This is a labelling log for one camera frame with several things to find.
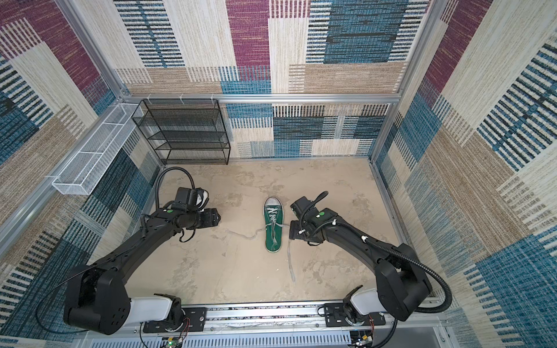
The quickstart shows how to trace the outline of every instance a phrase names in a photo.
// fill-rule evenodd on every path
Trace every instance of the purple wall panel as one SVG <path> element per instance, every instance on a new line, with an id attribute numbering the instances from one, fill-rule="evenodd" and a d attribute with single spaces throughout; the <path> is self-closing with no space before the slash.
<path id="1" fill-rule="evenodd" d="M 428 87 L 435 91 L 437 96 L 455 70 L 458 61 L 474 33 L 480 26 L 492 0 L 466 0 L 459 1 L 455 12 L 448 24 L 447 31 L 439 44 L 437 52 L 426 72 Z M 436 98 L 426 98 L 432 106 Z"/>
<path id="2" fill-rule="evenodd" d="M 236 65 L 269 66 L 269 0 L 226 0 Z"/>

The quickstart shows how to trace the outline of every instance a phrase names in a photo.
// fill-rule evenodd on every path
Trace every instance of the white wire basket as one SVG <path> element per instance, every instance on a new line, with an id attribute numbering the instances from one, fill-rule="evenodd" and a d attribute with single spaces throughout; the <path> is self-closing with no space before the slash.
<path id="1" fill-rule="evenodd" d="M 61 194 L 90 195 L 141 117 L 137 104 L 119 104 L 52 182 Z"/>

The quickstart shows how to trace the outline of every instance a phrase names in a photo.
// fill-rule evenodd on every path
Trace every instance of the striped wallpaper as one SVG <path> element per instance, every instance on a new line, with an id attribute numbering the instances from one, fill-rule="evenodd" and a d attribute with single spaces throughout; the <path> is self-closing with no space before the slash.
<path id="1" fill-rule="evenodd" d="M 0 8 L 1 224 L 115 98 L 53 0 Z"/>
<path id="2" fill-rule="evenodd" d="M 94 262 L 135 232 L 158 173 L 149 144 L 134 130 L 90 196 L 56 192 L 0 259 L 0 346 L 69 347 L 72 335 L 39 328 L 37 301 L 73 266 Z M 72 331 L 62 321 L 63 296 L 46 302 L 40 316 L 53 330 Z"/>
<path id="3" fill-rule="evenodd" d="M 75 5 L 132 93 L 389 93 L 398 90 L 429 0 Z"/>
<path id="4" fill-rule="evenodd" d="M 462 347 L 557 346 L 556 89 L 557 2 L 449 0 L 379 154 Z"/>

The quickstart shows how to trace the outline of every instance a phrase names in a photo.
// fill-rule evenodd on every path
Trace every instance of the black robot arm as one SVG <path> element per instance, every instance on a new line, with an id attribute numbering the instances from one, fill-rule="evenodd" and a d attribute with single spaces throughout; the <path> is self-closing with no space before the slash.
<path id="1" fill-rule="evenodd" d="M 302 197 L 290 205 L 299 219 L 290 224 L 290 239 L 302 239 L 309 245 L 327 241 L 360 260 L 375 273 L 381 305 L 398 320 L 405 321 L 414 311 L 436 313 L 450 306 L 452 295 L 448 285 L 429 267 L 419 262 L 410 246 L 401 244 L 396 247 L 382 242 L 358 230 L 331 209 L 315 208 L 315 203 L 327 194 L 321 193 L 313 202 Z M 438 281 L 446 293 L 444 303 L 435 308 L 419 307 L 432 291 L 426 273 Z M 345 306 L 345 312 L 352 320 L 367 314 L 357 313 L 350 306 Z"/>
<path id="2" fill-rule="evenodd" d="M 122 327 L 129 316 L 131 300 L 124 285 L 139 265 L 161 244 L 182 233 L 183 228 L 195 230 L 218 225 L 221 217 L 217 210 L 200 210 L 206 199 L 197 204 L 204 193 L 203 189 L 179 188 L 174 201 L 143 220 L 140 231 L 94 262 L 93 267 L 74 267 L 70 277 L 77 276 L 67 283 L 64 322 L 107 335 Z M 181 324 L 180 299 L 163 296 L 173 301 L 166 324 L 169 327 Z"/>

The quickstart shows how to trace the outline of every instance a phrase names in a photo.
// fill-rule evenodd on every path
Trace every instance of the white ventilated panel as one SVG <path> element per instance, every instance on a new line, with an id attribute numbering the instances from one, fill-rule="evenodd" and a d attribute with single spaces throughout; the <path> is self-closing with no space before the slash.
<path id="1" fill-rule="evenodd" d="M 164 346 L 161 337 L 143 337 L 143 342 L 138 337 L 132 339 L 93 339 L 90 348 L 160 348 Z"/>
<path id="2" fill-rule="evenodd" d="M 89 195 L 95 189 L 135 124 L 131 119 L 142 117 L 137 104 L 119 104 L 95 130 L 89 140 L 62 169 L 52 182 L 62 194 Z"/>
<path id="3" fill-rule="evenodd" d="M 351 344 L 350 332 L 273 332 L 265 334 L 224 334 L 214 337 L 190 336 L 183 348 L 279 348 L 279 347 L 346 347 Z"/>
<path id="4" fill-rule="evenodd" d="M 143 337 L 148 348 L 167 343 L 161 337 Z M 346 348 L 351 344 L 350 332 L 324 330 L 316 332 L 267 332 L 257 334 L 189 335 L 182 348 Z M 93 339 L 90 348 L 144 348 L 137 337 Z"/>

